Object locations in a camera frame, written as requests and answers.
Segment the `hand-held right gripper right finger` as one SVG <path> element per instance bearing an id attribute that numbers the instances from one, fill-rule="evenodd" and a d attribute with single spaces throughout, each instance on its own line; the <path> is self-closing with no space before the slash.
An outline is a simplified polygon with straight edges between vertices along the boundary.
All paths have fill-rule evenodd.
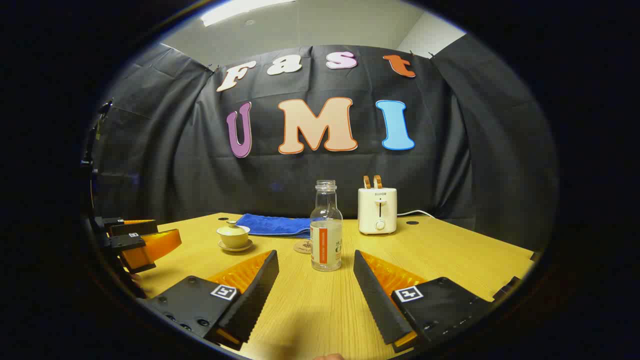
<path id="1" fill-rule="evenodd" d="M 365 251 L 355 251 L 353 271 L 383 341 L 396 353 L 439 346 L 492 308 L 446 276 L 425 280 Z"/>

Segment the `cream saucer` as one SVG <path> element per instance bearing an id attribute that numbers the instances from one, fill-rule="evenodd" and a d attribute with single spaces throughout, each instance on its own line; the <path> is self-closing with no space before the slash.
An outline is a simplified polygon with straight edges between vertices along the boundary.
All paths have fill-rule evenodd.
<path id="1" fill-rule="evenodd" d="M 233 253 L 238 253 L 238 252 L 244 252 L 249 250 L 252 246 L 253 246 L 254 242 L 249 239 L 247 240 L 247 243 L 244 244 L 243 246 L 240 247 L 227 247 L 226 244 L 222 241 L 219 240 L 217 243 L 217 246 L 219 246 L 219 248 L 221 248 L 222 250 L 226 251 L 226 252 L 233 252 Z"/>

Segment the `clear water bottle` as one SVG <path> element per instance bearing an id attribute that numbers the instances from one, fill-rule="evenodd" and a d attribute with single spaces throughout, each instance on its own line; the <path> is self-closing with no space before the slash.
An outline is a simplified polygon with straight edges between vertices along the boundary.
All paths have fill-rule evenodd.
<path id="1" fill-rule="evenodd" d="M 338 209 L 334 180 L 318 180 L 315 208 L 310 215 L 311 266 L 316 271 L 332 272 L 341 268 L 343 215 Z"/>

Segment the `blue towel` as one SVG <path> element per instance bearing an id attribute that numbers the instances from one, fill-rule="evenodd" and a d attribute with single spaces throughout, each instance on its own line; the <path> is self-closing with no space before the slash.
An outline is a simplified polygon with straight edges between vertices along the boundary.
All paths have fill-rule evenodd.
<path id="1" fill-rule="evenodd" d="M 243 214 L 238 226 L 249 228 L 249 234 L 261 237 L 293 237 L 310 239 L 310 219 Z"/>

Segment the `white toaster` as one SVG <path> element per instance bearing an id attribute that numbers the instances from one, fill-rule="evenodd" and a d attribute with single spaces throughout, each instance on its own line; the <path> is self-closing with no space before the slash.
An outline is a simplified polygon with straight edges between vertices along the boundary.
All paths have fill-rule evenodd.
<path id="1" fill-rule="evenodd" d="M 358 228 L 364 235 L 397 230 L 398 192 L 394 187 L 358 189 Z"/>

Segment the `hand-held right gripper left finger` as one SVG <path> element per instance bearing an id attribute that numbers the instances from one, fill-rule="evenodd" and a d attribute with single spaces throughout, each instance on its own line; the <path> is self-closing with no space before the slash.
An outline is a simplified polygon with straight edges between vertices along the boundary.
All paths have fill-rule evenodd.
<path id="1" fill-rule="evenodd" d="M 137 303 L 169 326 L 239 351 L 249 342 L 280 272 L 278 251 L 263 251 L 210 276 L 188 274 Z"/>

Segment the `cream teacup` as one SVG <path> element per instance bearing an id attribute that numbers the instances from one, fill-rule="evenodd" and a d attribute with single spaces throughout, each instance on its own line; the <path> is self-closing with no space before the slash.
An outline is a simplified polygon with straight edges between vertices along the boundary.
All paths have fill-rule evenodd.
<path id="1" fill-rule="evenodd" d="M 226 226 L 217 228 L 215 231 L 225 248 L 240 249 L 246 248 L 250 244 L 250 229 L 245 226 Z"/>

